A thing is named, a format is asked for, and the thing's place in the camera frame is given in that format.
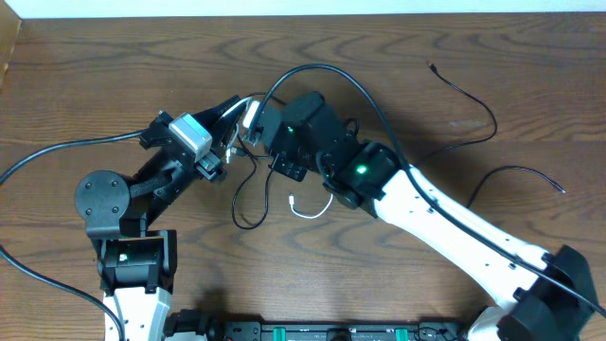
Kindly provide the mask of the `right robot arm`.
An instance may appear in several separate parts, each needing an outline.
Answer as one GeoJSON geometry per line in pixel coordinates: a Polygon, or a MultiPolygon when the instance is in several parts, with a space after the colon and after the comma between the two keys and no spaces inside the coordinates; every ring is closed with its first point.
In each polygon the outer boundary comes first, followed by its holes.
{"type": "Polygon", "coordinates": [[[575,340],[598,310],[588,261],[517,239],[436,188],[385,145],[361,142],[318,92],[283,109],[248,105],[244,127],[300,181],[319,173],[342,205],[361,208],[436,250],[492,298],[464,331],[468,340],[575,340]]]}

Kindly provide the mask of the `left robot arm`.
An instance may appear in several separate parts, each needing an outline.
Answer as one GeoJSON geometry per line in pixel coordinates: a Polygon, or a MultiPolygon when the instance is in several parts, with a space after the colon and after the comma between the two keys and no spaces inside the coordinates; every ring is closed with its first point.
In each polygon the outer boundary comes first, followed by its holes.
{"type": "Polygon", "coordinates": [[[196,180],[220,182],[222,158],[248,99],[234,96],[197,114],[162,111],[139,136],[156,153],[133,176],[86,175],[76,208],[98,257],[107,340],[162,340],[177,268],[177,233],[157,218],[196,180]]]}

